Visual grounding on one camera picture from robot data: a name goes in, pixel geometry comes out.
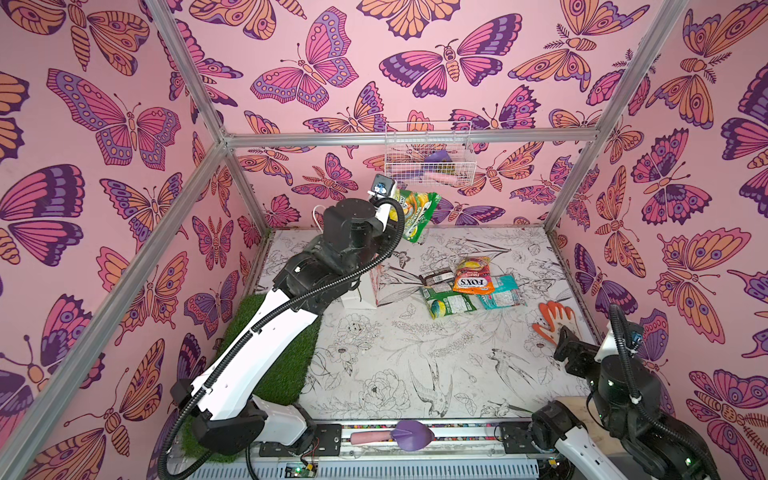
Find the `green Fox's spring tea bag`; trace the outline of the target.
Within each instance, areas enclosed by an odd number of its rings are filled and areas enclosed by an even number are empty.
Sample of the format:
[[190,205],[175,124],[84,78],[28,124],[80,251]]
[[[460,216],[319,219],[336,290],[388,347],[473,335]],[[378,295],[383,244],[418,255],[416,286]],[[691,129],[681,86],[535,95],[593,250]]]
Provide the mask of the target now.
[[442,196],[435,192],[395,190],[394,198],[401,204],[405,215],[403,239],[417,243],[433,218]]

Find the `green rainbow candy bag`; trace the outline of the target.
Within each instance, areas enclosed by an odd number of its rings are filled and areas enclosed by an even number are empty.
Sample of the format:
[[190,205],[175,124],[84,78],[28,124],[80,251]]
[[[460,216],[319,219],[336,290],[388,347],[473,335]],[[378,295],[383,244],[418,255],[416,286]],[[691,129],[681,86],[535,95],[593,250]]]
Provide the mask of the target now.
[[452,288],[447,285],[437,285],[435,288],[427,286],[422,287],[421,294],[426,302],[427,309],[432,319],[444,318],[477,310],[477,307],[472,303],[469,295],[453,291]]

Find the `dark brown snack bar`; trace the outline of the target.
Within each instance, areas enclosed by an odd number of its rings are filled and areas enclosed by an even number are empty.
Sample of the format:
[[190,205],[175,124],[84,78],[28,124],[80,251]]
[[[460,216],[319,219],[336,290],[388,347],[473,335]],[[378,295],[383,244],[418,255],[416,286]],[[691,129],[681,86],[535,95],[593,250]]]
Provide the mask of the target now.
[[442,269],[420,276],[422,284],[428,287],[440,283],[452,282],[454,278],[455,275],[451,269]]

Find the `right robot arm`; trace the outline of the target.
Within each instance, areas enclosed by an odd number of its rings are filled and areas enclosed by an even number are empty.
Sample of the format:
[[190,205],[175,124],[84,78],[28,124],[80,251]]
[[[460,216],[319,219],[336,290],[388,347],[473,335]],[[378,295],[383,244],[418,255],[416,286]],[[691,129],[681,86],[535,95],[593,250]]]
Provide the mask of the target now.
[[[611,330],[600,345],[561,329],[554,358],[567,373],[586,380],[597,424],[653,479],[716,479],[705,440],[661,408],[661,383],[636,352],[639,325],[617,304],[609,307]],[[588,479],[622,479],[624,473],[591,439],[586,424],[563,402],[552,400],[531,416],[529,435],[541,452],[566,458]]]

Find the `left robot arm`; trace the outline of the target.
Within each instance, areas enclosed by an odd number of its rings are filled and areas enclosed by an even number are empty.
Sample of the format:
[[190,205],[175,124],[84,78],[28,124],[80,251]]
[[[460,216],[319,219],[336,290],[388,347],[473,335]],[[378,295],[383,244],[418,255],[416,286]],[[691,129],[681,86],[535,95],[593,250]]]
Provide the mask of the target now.
[[[403,207],[391,197],[351,198],[325,210],[323,232],[287,260],[260,310],[225,352],[196,378],[174,385],[179,416],[160,449],[159,478],[186,479],[212,455],[249,454],[255,443],[298,455],[312,448],[316,424],[306,411],[263,400],[254,390],[299,334],[394,253],[404,230]],[[185,424],[205,452],[174,474],[169,454]]]

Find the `orange Fox's fruits candy bag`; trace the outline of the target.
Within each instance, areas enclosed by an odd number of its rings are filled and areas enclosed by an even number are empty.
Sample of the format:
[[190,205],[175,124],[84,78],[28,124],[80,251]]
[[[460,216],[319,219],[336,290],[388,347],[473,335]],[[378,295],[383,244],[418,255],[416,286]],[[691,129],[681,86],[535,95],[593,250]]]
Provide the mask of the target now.
[[465,257],[457,266],[453,290],[468,295],[489,295],[495,291],[487,256]]

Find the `purple trowel in basket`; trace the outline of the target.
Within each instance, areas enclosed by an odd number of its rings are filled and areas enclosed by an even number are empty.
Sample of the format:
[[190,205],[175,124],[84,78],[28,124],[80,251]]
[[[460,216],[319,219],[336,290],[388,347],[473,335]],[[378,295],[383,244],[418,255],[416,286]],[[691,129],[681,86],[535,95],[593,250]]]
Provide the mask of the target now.
[[391,173],[397,181],[406,183],[455,186],[460,180],[457,167],[445,150],[438,150],[421,160],[393,163]]

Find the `teal mint candy bag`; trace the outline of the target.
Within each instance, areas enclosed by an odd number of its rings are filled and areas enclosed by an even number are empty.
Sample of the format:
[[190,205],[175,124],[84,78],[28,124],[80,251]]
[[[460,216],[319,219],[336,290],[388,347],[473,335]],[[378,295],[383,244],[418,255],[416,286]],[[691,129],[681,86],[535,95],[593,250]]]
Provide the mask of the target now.
[[479,295],[478,299],[483,309],[496,310],[516,307],[523,304],[517,281],[512,275],[492,277],[494,291],[490,294]]

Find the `orange and white garden glove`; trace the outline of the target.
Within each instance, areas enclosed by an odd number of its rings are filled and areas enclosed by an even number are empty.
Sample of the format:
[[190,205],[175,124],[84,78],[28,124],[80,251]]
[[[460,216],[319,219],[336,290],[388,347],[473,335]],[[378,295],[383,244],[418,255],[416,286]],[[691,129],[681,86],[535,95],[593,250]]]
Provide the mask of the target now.
[[540,320],[533,325],[533,331],[543,340],[556,346],[563,327],[567,327],[578,338],[581,332],[575,311],[560,302],[548,301],[538,304]]

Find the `purple garden trowel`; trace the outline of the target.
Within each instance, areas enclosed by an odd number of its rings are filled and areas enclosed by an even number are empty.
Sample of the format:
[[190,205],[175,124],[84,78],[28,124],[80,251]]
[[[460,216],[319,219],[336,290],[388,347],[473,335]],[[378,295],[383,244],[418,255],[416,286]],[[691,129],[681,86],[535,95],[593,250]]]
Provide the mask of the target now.
[[394,441],[398,448],[406,452],[422,450],[434,440],[433,431],[417,420],[401,420],[392,429],[377,429],[350,435],[352,445]]

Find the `beige work glove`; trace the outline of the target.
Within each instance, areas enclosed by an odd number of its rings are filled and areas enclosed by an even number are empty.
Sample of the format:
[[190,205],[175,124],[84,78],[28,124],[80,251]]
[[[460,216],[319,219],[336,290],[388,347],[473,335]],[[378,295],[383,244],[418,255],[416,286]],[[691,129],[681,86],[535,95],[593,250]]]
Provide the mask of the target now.
[[620,441],[611,437],[596,421],[597,411],[592,403],[587,403],[586,397],[566,396],[558,397],[558,401],[563,403],[580,421],[582,421],[589,432],[590,438],[597,447],[607,456],[614,457],[625,454]]

